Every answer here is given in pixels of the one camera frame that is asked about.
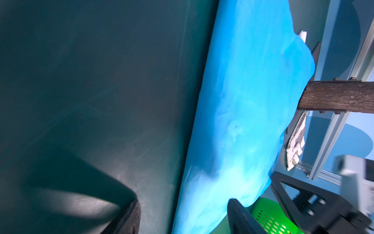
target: black bracket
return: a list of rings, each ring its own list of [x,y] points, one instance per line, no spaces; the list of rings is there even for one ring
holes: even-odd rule
[[[267,234],[253,216],[236,199],[227,204],[231,234]]]
[[[279,172],[274,172],[271,179],[271,189],[284,213],[305,234],[359,234],[371,222],[340,195]],[[292,200],[282,183],[299,190],[299,195]],[[317,199],[310,203],[314,195]]]

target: dark green wall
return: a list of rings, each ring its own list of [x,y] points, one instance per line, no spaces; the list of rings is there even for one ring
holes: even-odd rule
[[[169,231],[217,3],[0,3],[0,230]]]
[[[313,50],[322,41],[330,0],[288,0],[294,31],[307,32],[306,45]]]

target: tree bark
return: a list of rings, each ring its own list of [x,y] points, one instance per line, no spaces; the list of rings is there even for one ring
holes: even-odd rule
[[[374,82],[309,82],[298,109],[374,113]]]

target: blue fabric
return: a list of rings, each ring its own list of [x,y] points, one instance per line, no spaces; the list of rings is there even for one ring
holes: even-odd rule
[[[220,0],[173,234],[209,234],[230,198],[250,206],[269,186],[314,67],[287,0]]]

